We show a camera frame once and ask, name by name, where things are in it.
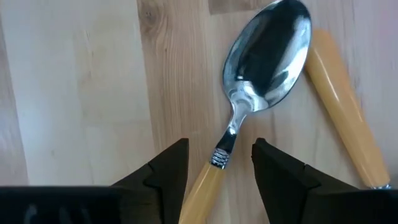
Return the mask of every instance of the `wood grain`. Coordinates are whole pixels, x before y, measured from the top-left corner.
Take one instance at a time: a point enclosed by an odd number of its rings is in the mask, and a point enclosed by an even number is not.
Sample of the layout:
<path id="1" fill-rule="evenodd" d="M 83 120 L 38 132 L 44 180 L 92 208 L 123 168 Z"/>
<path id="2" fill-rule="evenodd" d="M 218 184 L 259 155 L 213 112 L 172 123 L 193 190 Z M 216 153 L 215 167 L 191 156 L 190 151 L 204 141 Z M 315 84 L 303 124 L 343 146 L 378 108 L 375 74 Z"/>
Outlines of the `wood grain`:
<path id="1" fill-rule="evenodd" d="M 0 19 L 0 185 L 25 185 L 27 172 Z"/>
<path id="2" fill-rule="evenodd" d="M 135 2 L 1 6 L 29 184 L 109 185 L 156 155 Z"/>
<path id="3" fill-rule="evenodd" d="M 303 2 L 314 26 L 337 41 L 376 142 L 392 177 L 398 177 L 398 29 L 391 22 L 396 1 Z M 190 138 L 191 190 L 229 120 L 231 108 L 221 87 L 226 54 L 267 3 L 3 0 L 13 116 L 19 119 L 29 184 L 110 184 L 176 140 Z M 11 84 L 7 91 L 0 85 L 3 99 Z M 361 186 L 303 74 L 280 104 L 245 120 L 207 223 L 268 222 L 250 159 L 258 137 Z M 22 148 L 17 139 L 10 142 Z M 2 151 L 1 157 L 12 156 Z"/>

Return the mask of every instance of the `wooden plank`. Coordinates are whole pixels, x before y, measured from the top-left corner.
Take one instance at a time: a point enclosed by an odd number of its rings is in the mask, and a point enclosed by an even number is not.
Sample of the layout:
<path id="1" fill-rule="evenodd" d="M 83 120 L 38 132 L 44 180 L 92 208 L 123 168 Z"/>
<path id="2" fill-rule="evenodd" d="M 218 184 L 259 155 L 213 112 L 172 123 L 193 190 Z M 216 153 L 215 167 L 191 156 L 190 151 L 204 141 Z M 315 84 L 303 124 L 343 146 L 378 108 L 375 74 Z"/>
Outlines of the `wooden plank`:
<path id="1" fill-rule="evenodd" d="M 190 139 L 196 176 L 215 146 L 213 75 L 206 59 L 205 1 L 138 1 L 157 150 Z"/>
<path id="2" fill-rule="evenodd" d="M 30 184 L 109 185 L 156 155 L 134 1 L 1 14 Z"/>
<path id="3" fill-rule="evenodd" d="M 273 0 L 208 0 L 210 14 L 251 11 L 262 8 Z"/>
<path id="4" fill-rule="evenodd" d="M 26 185 L 24 147 L 0 19 L 0 185 Z"/>

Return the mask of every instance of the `wooden handle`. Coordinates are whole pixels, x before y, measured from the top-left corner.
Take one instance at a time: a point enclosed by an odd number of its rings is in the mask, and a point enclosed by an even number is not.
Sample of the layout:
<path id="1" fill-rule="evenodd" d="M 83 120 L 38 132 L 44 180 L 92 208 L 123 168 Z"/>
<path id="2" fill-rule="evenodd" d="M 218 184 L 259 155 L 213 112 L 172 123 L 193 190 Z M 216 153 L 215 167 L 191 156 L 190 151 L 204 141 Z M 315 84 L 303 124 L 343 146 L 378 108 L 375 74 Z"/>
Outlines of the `wooden handle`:
<path id="1" fill-rule="evenodd" d="M 206 163 L 182 205 L 179 224 L 205 223 L 220 194 L 225 170 Z"/>
<path id="2" fill-rule="evenodd" d="M 331 35 L 313 31 L 305 69 L 328 110 L 363 182 L 382 187 L 390 177 L 358 105 L 346 67 Z"/>

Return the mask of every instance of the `spoon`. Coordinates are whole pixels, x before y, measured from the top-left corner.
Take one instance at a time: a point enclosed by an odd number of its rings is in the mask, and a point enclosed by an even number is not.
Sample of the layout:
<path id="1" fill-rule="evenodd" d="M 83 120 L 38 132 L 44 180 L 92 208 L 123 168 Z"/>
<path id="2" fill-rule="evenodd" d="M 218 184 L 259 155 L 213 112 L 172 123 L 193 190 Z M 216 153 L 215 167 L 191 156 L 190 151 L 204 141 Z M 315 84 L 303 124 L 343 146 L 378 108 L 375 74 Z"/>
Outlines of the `spoon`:
<path id="1" fill-rule="evenodd" d="M 281 0 L 255 15 L 236 39 L 223 70 L 233 115 L 182 207 L 180 224 L 205 222 L 243 120 L 273 107 L 292 89 L 307 57 L 311 29 L 310 14 L 300 1 Z"/>

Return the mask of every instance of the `spoon handle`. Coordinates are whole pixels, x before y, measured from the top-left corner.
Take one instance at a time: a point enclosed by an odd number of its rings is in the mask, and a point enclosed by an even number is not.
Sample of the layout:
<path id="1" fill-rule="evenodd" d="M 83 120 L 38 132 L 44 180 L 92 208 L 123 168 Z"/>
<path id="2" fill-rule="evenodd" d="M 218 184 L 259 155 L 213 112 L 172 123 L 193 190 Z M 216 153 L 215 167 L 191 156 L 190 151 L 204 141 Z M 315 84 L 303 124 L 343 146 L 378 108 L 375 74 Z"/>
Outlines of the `spoon handle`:
<path id="1" fill-rule="evenodd" d="M 206 163 L 182 206 L 179 224 L 205 223 L 220 194 L 225 170 Z"/>
<path id="2" fill-rule="evenodd" d="M 381 151 L 351 88 L 338 48 L 324 30 L 313 31 L 305 69 L 365 185 L 387 188 L 390 177 Z"/>

